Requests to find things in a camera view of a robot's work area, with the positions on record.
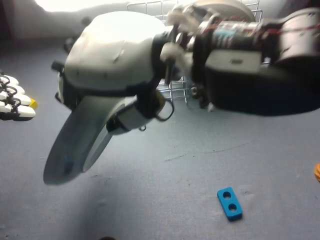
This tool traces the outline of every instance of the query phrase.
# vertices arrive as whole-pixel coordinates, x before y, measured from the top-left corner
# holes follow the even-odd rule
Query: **hole in blue block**
[[[233,203],[231,203],[231,204],[229,204],[229,210],[230,210],[231,212],[235,212],[235,211],[237,210],[237,206],[234,205]]]
[[[231,193],[228,192],[228,191],[225,191],[225,192],[223,193],[223,197],[224,197],[225,199],[230,199],[230,198],[231,198]]]

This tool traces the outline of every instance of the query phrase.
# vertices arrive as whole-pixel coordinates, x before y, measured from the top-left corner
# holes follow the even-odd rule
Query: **blue block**
[[[218,196],[224,213],[229,221],[235,221],[242,218],[242,208],[232,187],[221,189],[216,195]]]

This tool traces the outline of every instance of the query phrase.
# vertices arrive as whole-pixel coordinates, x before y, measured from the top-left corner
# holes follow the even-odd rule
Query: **white wall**
[[[100,5],[76,12],[47,12],[38,6],[34,0],[5,0],[4,7],[8,13],[8,21],[14,37],[16,39],[32,39],[77,35],[83,30],[83,26],[81,25],[83,17],[89,16],[94,18],[103,13],[127,11],[129,0],[128,2],[124,1],[121,3]],[[243,1],[245,3],[257,2],[257,0]],[[167,12],[176,2],[176,0],[166,2],[164,11]],[[306,0],[260,0],[259,8],[264,11],[264,17],[275,18],[279,15],[288,14],[287,12],[289,11],[284,13],[284,9],[287,8],[286,6],[288,6],[288,4],[293,4],[291,8],[298,9],[304,2],[306,2]],[[148,6],[148,13],[150,15],[155,16],[162,13],[159,3],[152,3]],[[131,6],[130,11],[146,13],[143,5]]]

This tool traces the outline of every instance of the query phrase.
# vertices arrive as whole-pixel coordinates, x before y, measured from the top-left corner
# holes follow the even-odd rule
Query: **metal wire rack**
[[[260,0],[239,0],[245,4],[254,14],[257,22],[260,22],[263,16],[263,11],[259,9]],[[173,7],[184,0],[149,0],[129,3],[127,10],[130,12],[138,12],[153,16],[162,22],[167,20],[167,14]],[[165,98],[171,99],[184,99],[188,105],[189,96],[189,82],[185,77],[178,81],[172,81],[169,85],[162,80],[158,86],[158,90],[164,95]]]

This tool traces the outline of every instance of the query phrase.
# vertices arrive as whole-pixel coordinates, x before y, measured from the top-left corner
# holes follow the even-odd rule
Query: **gray table surface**
[[[87,173],[46,186],[43,169],[69,111],[56,102],[61,44],[1,49],[0,68],[39,103],[28,122],[0,121],[0,239],[320,239],[320,111],[259,117],[176,101],[111,140]],[[228,222],[217,191],[233,187],[243,219]]]

